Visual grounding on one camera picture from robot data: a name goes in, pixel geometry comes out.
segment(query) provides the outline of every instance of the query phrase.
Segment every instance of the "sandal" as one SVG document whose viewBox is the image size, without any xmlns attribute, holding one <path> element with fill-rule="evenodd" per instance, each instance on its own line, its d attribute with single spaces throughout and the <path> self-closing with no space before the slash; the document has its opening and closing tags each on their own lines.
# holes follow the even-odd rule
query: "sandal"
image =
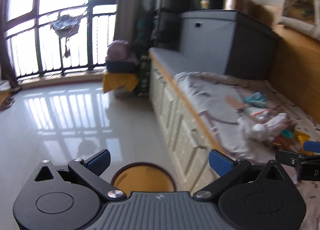
<svg viewBox="0 0 320 230">
<path fill-rule="evenodd" d="M 16 101 L 13 97 L 8 97 L 4 100 L 5 104 L 13 104 Z"/>
<path fill-rule="evenodd" d="M 6 110 L 6 109 L 9 109 L 11 106 L 12 106 L 12 102 L 10 104 L 6 104 L 5 102 L 3 102 L 1 105 L 0 105 L 0 111 L 3 111 L 3 110 Z"/>
</svg>

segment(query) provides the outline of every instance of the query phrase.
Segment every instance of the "white cabinet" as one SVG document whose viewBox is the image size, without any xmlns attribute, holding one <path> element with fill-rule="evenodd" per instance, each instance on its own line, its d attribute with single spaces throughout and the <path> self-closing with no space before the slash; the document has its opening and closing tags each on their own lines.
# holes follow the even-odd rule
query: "white cabinet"
<svg viewBox="0 0 320 230">
<path fill-rule="evenodd" d="M 194 192 L 215 180 L 217 177 L 208 165 L 210 142 L 154 63 L 150 100 L 176 169 L 179 190 Z"/>
<path fill-rule="evenodd" d="M 180 100 L 173 125 L 170 153 L 181 190 L 191 191 L 208 163 L 208 142 L 193 126 L 183 101 Z"/>
<path fill-rule="evenodd" d="M 164 133 L 164 138 L 169 146 L 172 136 L 172 125 L 177 112 L 178 96 L 172 87 L 164 82 L 163 97 L 161 99 L 159 123 Z"/>
<path fill-rule="evenodd" d="M 157 117 L 159 117 L 159 114 L 161 112 L 164 89 L 163 81 L 163 77 L 161 76 L 159 70 L 154 65 L 152 65 L 150 75 L 150 99 Z"/>
</svg>

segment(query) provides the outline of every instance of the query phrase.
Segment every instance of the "wooden headboard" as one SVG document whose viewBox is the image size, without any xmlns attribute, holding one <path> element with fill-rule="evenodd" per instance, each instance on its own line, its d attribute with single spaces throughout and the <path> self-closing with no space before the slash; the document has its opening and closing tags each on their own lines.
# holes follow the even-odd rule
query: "wooden headboard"
<svg viewBox="0 0 320 230">
<path fill-rule="evenodd" d="M 257 6 L 259 20 L 280 36 L 269 81 L 320 123 L 320 41 L 277 25 L 280 7 Z"/>
</svg>

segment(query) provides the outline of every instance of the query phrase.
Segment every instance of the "circular opening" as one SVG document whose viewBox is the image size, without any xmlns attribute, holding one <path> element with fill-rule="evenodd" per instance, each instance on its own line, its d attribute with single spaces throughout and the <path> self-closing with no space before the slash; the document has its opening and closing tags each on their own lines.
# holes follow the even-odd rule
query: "circular opening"
<svg viewBox="0 0 320 230">
<path fill-rule="evenodd" d="M 174 192 L 176 185 L 170 174 L 158 165 L 147 162 L 131 163 L 122 167 L 111 184 L 130 196 L 132 191 Z"/>
</svg>

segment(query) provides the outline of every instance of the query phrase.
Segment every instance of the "black clip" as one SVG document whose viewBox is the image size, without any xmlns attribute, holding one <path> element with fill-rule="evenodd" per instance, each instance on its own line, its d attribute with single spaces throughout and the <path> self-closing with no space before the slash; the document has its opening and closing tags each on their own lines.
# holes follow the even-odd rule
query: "black clip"
<svg viewBox="0 0 320 230">
<path fill-rule="evenodd" d="M 276 160 L 281 164 L 295 167 L 297 180 L 320 181 L 320 155 L 309 156 L 300 153 L 278 151 Z"/>
</svg>

